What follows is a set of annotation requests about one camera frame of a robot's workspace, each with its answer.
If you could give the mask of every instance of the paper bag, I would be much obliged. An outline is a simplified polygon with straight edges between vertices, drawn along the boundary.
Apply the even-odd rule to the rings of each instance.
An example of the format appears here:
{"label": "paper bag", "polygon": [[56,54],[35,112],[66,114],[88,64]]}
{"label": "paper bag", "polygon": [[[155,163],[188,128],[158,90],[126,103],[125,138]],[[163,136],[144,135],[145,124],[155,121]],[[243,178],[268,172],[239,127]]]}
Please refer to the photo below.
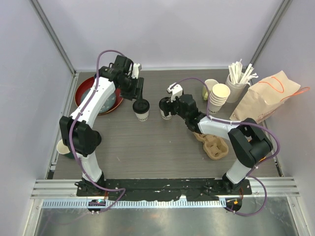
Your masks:
{"label": "paper bag", "polygon": [[283,71],[264,78],[249,87],[230,119],[253,118],[260,123],[271,116],[299,88],[300,85],[289,80]]}

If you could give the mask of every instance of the red plate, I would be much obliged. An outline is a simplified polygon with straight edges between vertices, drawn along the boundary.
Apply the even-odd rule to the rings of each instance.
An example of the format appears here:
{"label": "red plate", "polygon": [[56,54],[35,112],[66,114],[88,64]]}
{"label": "red plate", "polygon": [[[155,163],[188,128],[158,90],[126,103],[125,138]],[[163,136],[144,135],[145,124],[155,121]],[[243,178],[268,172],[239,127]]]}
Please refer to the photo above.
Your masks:
{"label": "red plate", "polygon": [[[84,81],[77,89],[77,91],[75,92],[75,96],[74,96],[74,100],[75,100],[75,104],[77,106],[80,106],[81,104],[81,97],[84,94],[84,92],[90,88],[92,88],[94,84],[94,77],[90,77],[89,79],[87,79],[86,81]],[[98,115],[104,115],[107,113],[112,112],[113,110],[115,110],[123,101],[123,98],[120,97],[120,88],[117,88],[115,90],[115,94],[116,94],[116,101],[114,103],[114,105],[112,106],[111,109],[109,109],[107,112],[104,113],[100,113]]]}

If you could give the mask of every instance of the gray floor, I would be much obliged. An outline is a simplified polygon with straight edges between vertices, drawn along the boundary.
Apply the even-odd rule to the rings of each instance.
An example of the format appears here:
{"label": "gray floor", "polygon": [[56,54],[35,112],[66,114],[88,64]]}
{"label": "gray floor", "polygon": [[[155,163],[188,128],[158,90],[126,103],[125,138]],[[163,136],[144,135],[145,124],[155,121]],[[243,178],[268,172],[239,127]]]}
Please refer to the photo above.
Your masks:
{"label": "gray floor", "polygon": [[[255,212],[263,198],[243,199],[241,212]],[[223,208],[113,209],[86,215],[86,209],[43,209],[36,236],[298,236],[287,199],[268,198],[250,217]]]}
{"label": "gray floor", "polygon": [[[94,73],[80,73],[77,86]],[[100,168],[106,178],[181,178],[221,177],[235,161],[235,153],[229,145],[229,154],[221,160],[211,160],[202,143],[187,129],[180,117],[163,120],[158,102],[167,96],[166,89],[174,82],[187,77],[203,80],[216,79],[225,83],[228,70],[178,70],[142,71],[145,78],[143,96],[150,102],[147,121],[139,122],[132,110],[133,102],[124,100],[112,113],[98,116],[93,129],[102,136],[96,149]],[[206,102],[201,97],[202,84],[185,81],[184,92],[192,94],[197,106],[206,112]],[[224,104],[214,116],[228,119],[237,103]],[[71,111],[76,109],[72,104]],[[257,177],[276,177],[278,172],[273,161],[259,166]],[[60,156],[54,179],[78,179],[81,171],[74,160]]]}

